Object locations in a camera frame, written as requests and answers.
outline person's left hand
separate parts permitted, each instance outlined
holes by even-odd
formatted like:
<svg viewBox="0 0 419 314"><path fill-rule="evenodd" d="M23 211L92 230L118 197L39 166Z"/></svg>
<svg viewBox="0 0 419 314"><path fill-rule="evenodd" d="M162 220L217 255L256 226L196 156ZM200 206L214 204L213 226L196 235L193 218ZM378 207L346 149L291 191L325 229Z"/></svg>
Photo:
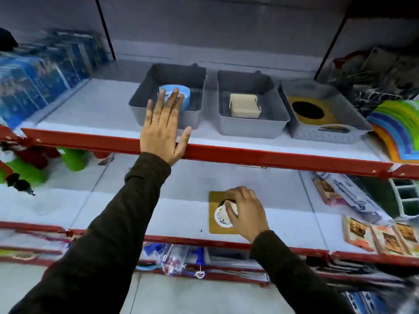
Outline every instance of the person's left hand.
<svg viewBox="0 0 419 314"><path fill-rule="evenodd" d="M186 145L191 136L192 128L187 127L182 134L181 141L176 146L179 110L184 95L178 98L179 89L175 88L166 104L164 104L165 90L160 90L153 112L153 101L147 103L147 113L139 147L141 152L153 153L173 166L185 154Z"/></svg>

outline blue round container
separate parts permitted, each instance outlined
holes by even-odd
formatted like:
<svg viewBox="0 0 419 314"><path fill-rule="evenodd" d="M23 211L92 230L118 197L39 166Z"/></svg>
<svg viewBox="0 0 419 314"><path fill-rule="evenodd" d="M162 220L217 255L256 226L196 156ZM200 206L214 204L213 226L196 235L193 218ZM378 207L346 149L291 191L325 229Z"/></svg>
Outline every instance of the blue round container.
<svg viewBox="0 0 419 314"><path fill-rule="evenodd" d="M166 103L167 100L169 100L170 96L172 95L172 92L175 88L179 88L179 94L184 95L184 101L181 106L181 111L188 110L189 108L189 98L191 97L191 89L189 89L186 86L182 85L163 85L159 87L159 91L161 89L166 90L166 94L164 96L164 102Z"/></svg>

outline gray bin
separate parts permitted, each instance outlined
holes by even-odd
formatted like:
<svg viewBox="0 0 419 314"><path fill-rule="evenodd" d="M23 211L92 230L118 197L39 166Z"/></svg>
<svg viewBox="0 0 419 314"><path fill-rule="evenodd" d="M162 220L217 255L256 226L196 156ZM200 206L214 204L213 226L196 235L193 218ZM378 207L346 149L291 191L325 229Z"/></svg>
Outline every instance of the gray bin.
<svg viewBox="0 0 419 314"><path fill-rule="evenodd" d="M335 143L355 143L373 128L355 107L333 86L312 80L282 81L279 94L291 116L288 130L293 138ZM327 108L340 124L315 126L298 120L287 98L298 96L326 101Z"/></svg>
<svg viewBox="0 0 419 314"><path fill-rule="evenodd" d="M218 131L226 136L276 138L290 120L272 79L260 72L218 71ZM230 94L255 94L262 111L257 119L231 116Z"/></svg>
<svg viewBox="0 0 419 314"><path fill-rule="evenodd" d="M144 124L147 101L157 102L159 87L167 84L184 85L191 89L188 110L179 114L178 128L191 126L196 129L202 110L202 96L207 70L196 64L191 66L158 63L151 66L143 82L129 101L132 113L139 125Z"/></svg>

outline sleeve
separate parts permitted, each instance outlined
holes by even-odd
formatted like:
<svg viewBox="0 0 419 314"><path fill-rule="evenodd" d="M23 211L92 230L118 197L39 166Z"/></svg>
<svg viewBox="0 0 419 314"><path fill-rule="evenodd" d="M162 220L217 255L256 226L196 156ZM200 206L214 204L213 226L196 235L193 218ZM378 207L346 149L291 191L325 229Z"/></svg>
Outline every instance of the sleeve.
<svg viewBox="0 0 419 314"><path fill-rule="evenodd" d="M325 313L353 313L338 292L329 288L275 232L259 234L252 244L251 255L296 314L310 313L313 309Z"/></svg>
<svg viewBox="0 0 419 314"><path fill-rule="evenodd" d="M86 233L10 313L119 313L170 166L141 153Z"/></svg>

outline tiled floor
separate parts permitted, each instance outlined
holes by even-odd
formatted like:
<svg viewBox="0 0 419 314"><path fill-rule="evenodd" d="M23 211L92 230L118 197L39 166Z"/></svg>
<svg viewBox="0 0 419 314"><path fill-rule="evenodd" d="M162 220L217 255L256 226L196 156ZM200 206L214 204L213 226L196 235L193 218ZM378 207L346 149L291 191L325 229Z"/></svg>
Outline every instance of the tiled floor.
<svg viewBox="0 0 419 314"><path fill-rule="evenodd" d="M44 267L0 263L0 313L42 277ZM134 273L121 314L291 314L275 287Z"/></svg>

